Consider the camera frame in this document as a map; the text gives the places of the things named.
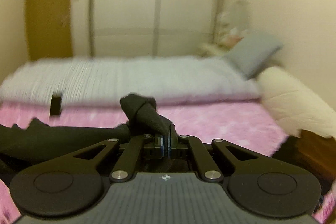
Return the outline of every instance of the black cloth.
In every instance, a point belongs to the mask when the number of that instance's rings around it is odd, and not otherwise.
[[[304,165],[297,160],[298,149],[296,147],[296,142],[300,138],[289,136],[284,143],[280,146],[280,148],[272,155],[272,158],[284,161],[289,164],[296,165],[305,169]],[[321,195],[327,194],[332,186],[332,183],[325,178],[321,177],[320,174],[313,172],[313,175],[319,180],[321,184]]]
[[[116,128],[50,127],[36,118],[27,129],[0,125],[0,178],[8,185],[20,170],[110,138],[127,143],[144,133],[168,135],[171,121],[157,114],[154,98],[130,94],[120,105],[129,121]]]

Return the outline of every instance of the gray pillow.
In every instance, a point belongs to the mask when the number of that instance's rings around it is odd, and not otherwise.
[[[283,44],[274,36],[255,31],[238,42],[225,58],[249,79],[282,47]]]

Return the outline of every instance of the pink fluffy bedding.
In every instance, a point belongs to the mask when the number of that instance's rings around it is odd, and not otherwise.
[[[204,143],[222,138],[267,156],[272,155],[287,137],[257,102],[164,106],[158,108],[158,113],[170,119],[180,135],[197,136]],[[26,128],[34,117],[50,126],[73,127],[113,128],[127,121],[121,109],[67,108],[60,117],[49,118],[49,109],[45,107],[3,103],[0,108],[0,124],[7,127],[17,124]],[[20,214],[2,182],[0,194],[0,223],[11,223]],[[324,208],[315,218],[323,223],[333,205],[333,196],[327,195]]]

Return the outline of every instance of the white duvet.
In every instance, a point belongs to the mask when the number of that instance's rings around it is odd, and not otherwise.
[[[44,59],[27,63],[0,86],[0,99],[62,106],[118,106],[137,93],[158,104],[257,99],[256,81],[246,80],[222,58]]]

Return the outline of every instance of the brown door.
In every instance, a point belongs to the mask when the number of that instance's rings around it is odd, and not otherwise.
[[[30,60],[73,56],[70,0],[26,0]]]

